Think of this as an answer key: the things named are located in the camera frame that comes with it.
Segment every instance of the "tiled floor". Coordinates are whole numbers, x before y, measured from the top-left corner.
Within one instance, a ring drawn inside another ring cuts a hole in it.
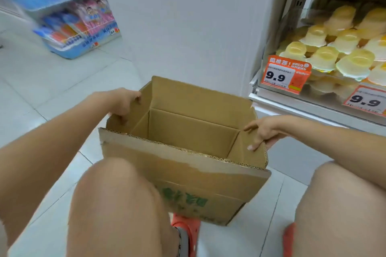
[[[65,60],[1,24],[0,146],[71,108],[97,90],[142,86],[119,38],[76,60]],[[94,131],[52,187],[10,250],[16,256],[64,256],[74,186],[102,158]],[[275,170],[259,194],[228,227],[203,223],[199,257],[282,256],[281,234],[294,220],[306,186]]]

